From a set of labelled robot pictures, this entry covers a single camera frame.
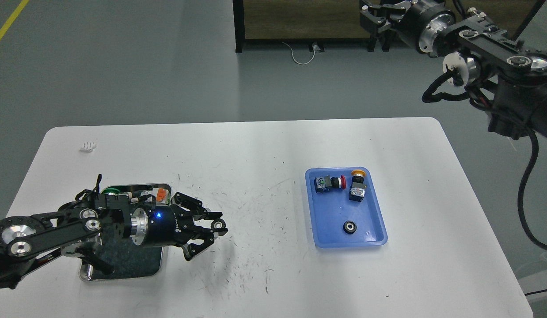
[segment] cable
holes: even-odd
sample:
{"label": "cable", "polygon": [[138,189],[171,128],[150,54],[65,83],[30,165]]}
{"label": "cable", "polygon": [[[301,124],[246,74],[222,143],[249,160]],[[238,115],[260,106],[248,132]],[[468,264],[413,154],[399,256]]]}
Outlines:
{"label": "cable", "polygon": [[521,178],[521,182],[519,184],[519,190],[517,193],[517,210],[518,210],[521,227],[523,228],[524,233],[527,235],[528,239],[530,239],[531,242],[537,245],[538,247],[547,251],[547,244],[540,242],[531,232],[531,229],[528,227],[527,219],[524,216],[524,208],[523,208],[524,189],[527,186],[528,178],[531,175],[532,169],[536,163],[536,159],[539,156],[539,140],[536,138],[535,132],[529,127],[527,127],[520,119],[518,119],[518,117],[500,109],[492,109],[491,107],[489,107],[489,102],[483,96],[483,93],[482,92],[479,92],[479,93],[482,95],[479,98],[481,99],[483,105],[480,105],[477,101],[475,101],[475,99],[470,99],[470,104],[473,107],[476,107],[479,110],[488,111],[493,115],[498,115],[498,116],[504,117],[505,119],[508,119],[512,123],[520,126],[527,133],[528,137],[531,139],[531,148],[532,148],[531,158],[528,161],[528,165],[526,169],[524,170],[523,177]]}
{"label": "cable", "polygon": [[464,6],[462,4],[462,0],[452,0],[452,4],[454,4],[456,11],[462,16],[463,19],[467,18],[466,10],[464,9]]}
{"label": "cable", "polygon": [[315,58],[315,52],[316,52],[316,49],[315,48],[312,48],[312,57],[311,59],[306,62],[306,63],[300,63],[300,62],[297,62],[297,60],[295,60],[295,56],[293,56],[293,49],[291,48],[291,46],[289,46],[289,44],[285,43],[285,42],[282,42],[283,44],[287,45],[287,47],[291,50],[291,58],[293,58],[293,62],[299,64],[299,65],[307,65],[308,63],[310,63],[312,61],[312,59]]}
{"label": "cable", "polygon": [[546,289],[543,289],[543,290],[537,290],[537,291],[528,292],[528,293],[525,294],[525,296],[534,295],[534,294],[540,294],[541,292],[547,292],[547,288],[546,288]]}
{"label": "cable", "polygon": [[468,92],[464,92],[459,95],[452,95],[449,93],[437,93],[433,95],[433,93],[437,91],[439,86],[444,84],[449,78],[453,78],[456,74],[457,71],[447,70],[435,81],[433,81],[431,85],[429,85],[429,88],[427,88],[427,90],[423,93],[423,97],[421,98],[421,100],[423,102],[439,102],[442,99],[444,99],[445,101],[463,101],[464,99],[470,98]]}

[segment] green component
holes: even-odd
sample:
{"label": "green component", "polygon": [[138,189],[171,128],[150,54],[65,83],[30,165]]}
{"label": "green component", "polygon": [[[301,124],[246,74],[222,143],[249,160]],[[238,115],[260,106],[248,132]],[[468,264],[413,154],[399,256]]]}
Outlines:
{"label": "green component", "polygon": [[107,193],[120,194],[120,190],[119,190],[119,189],[115,189],[115,188],[106,188],[106,189],[104,189],[101,193],[102,193],[102,194],[107,194]]}

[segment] wooden cabinet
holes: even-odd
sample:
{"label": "wooden cabinet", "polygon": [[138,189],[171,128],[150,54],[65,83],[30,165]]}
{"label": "wooden cabinet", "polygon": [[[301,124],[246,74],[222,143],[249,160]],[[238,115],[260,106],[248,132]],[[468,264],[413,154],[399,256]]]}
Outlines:
{"label": "wooden cabinet", "polygon": [[[543,0],[464,0],[465,8],[485,11],[514,34]],[[253,40],[363,40],[359,0],[233,0],[237,52]],[[452,2],[447,6],[453,9]]]}

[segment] gray floor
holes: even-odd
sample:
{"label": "gray floor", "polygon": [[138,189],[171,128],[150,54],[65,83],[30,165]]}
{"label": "gray floor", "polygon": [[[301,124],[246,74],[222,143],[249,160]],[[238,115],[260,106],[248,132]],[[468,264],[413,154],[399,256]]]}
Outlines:
{"label": "gray floor", "polygon": [[[0,1],[0,27],[15,6]],[[524,38],[547,49],[547,3]],[[56,126],[431,116],[510,265],[539,259],[516,209],[530,143],[487,133],[487,117],[467,102],[421,102],[441,60],[407,48],[327,45],[298,66],[281,44],[237,55],[234,43],[227,1],[29,2],[0,42],[0,218]],[[308,57],[298,46],[296,58]],[[545,139],[525,205],[532,230],[547,242]],[[534,262],[517,276],[546,268]]]}

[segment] blue tray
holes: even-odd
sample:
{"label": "blue tray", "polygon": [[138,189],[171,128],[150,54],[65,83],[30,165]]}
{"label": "blue tray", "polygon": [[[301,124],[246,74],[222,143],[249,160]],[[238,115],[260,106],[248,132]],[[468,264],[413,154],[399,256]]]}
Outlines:
{"label": "blue tray", "polygon": [[[348,199],[352,171],[366,172],[366,196],[362,202]],[[346,177],[346,189],[330,189],[328,192],[315,192],[315,178],[330,175]],[[364,167],[315,168],[305,173],[308,203],[311,213],[312,236],[320,248],[378,246],[387,242],[387,232],[374,191],[370,172]],[[346,221],[356,223],[353,234],[344,232]]]}

